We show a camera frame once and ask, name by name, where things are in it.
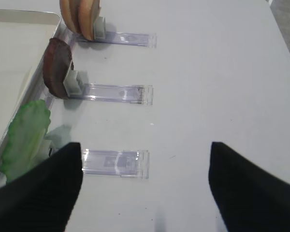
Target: white table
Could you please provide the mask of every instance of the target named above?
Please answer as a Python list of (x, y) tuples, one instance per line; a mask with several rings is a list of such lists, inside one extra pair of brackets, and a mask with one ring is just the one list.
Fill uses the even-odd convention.
[[(52, 11), (54, 0), (0, 0)], [(85, 176), (67, 232), (215, 232), (207, 174), (222, 141), (290, 183), (290, 55), (264, 0), (104, 0), (123, 32), (156, 32), (157, 49), (77, 46), (75, 68), (100, 84), (153, 85), (153, 107), (56, 101), (51, 129), (94, 149), (148, 149), (148, 180)]]

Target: metal tray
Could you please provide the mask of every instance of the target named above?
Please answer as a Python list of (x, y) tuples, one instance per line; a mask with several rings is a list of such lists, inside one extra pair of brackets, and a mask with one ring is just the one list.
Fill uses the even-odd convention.
[(42, 58), (60, 22), (56, 13), (0, 10), (0, 157), (9, 123), (42, 83)]

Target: white tray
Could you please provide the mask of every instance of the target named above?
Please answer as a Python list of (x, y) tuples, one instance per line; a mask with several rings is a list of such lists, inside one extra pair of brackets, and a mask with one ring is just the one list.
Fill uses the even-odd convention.
[(0, 10), (0, 155), (10, 121), (37, 85), (60, 21), (55, 13)]

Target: table surface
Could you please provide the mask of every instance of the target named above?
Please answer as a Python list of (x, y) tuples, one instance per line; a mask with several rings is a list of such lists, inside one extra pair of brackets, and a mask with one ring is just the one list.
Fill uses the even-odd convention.
[[(290, 54), (263, 0), (103, 0), (109, 29), (158, 35), (156, 49), (78, 44), (90, 82), (153, 85), (152, 107), (56, 100), (51, 129), (84, 148), (150, 151), (148, 180), (86, 175), (67, 232), (221, 231), (208, 185), (222, 141), (290, 183)], [(54, 0), (0, 0), (52, 11)]]

